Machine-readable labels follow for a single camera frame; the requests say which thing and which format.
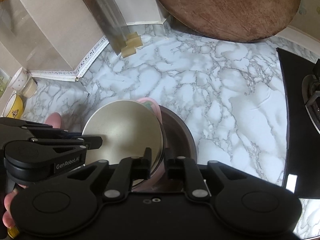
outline yellow bowl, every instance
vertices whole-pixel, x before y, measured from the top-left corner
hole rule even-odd
[[[21,97],[13,94],[4,109],[3,116],[20,119],[23,114],[23,103]]]

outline white marble surface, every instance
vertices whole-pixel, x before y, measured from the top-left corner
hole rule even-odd
[[[196,143],[198,163],[219,160],[281,185],[287,118],[276,48],[313,62],[317,56],[278,37],[240,44],[181,31],[153,32],[150,26],[139,28],[144,46],[137,54],[123,59],[107,46],[89,68],[81,79],[88,98],[66,97],[60,90],[54,93],[54,101],[50,88],[44,88],[30,99],[32,103],[28,101],[32,112],[24,117],[40,122],[59,106],[65,107],[62,112],[68,116],[79,107],[68,125],[81,130],[108,102],[152,97],[187,124]],[[320,235],[320,201],[302,203],[303,215],[295,233],[301,238]]]

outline round wooden board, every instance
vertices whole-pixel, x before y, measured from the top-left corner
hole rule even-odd
[[[179,21],[206,36],[261,40],[286,28],[300,0],[159,0]]]

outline finger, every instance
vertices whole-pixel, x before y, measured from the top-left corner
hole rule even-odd
[[[11,202],[17,194],[18,194],[18,191],[14,189],[12,192],[7,194],[4,198],[4,207],[9,213],[10,213]]]
[[[7,227],[7,228],[13,228],[15,226],[14,221],[11,217],[11,215],[9,214],[9,212],[5,212],[3,217],[2,217],[2,221],[3,224]]]

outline stove burner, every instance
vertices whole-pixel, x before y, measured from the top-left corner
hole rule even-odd
[[[302,97],[313,125],[320,133],[320,60],[313,68],[314,75],[306,76],[302,81]]]

